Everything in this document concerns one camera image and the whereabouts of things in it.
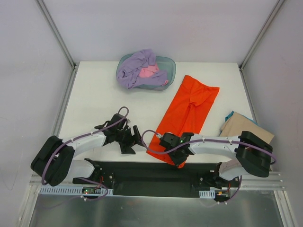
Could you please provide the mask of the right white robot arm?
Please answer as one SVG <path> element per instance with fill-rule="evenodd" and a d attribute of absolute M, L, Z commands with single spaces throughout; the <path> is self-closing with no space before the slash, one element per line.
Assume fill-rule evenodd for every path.
<path fill-rule="evenodd" d="M 210 154 L 229 158 L 219 162 L 211 178 L 217 186 L 225 186 L 241 175 L 269 176 L 273 159 L 272 147 L 249 131 L 240 136 L 206 137 L 185 132 L 180 137 L 164 133 L 159 145 L 165 148 L 175 166 L 180 166 L 190 155 Z"/>

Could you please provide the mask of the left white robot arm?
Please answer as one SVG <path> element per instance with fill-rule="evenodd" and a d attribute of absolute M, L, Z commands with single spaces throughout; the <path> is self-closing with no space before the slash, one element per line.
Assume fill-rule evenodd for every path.
<path fill-rule="evenodd" d="M 126 117 L 116 113 L 111 120 L 75 138 L 49 137 L 30 168 L 42 178 L 42 185 L 57 186 L 68 176 L 83 177 L 88 183 L 95 184 L 100 179 L 100 172 L 88 161 L 74 157 L 112 142 L 119 144 L 122 154 L 135 154 L 133 146 L 143 146 L 137 125 L 130 128 Z"/>

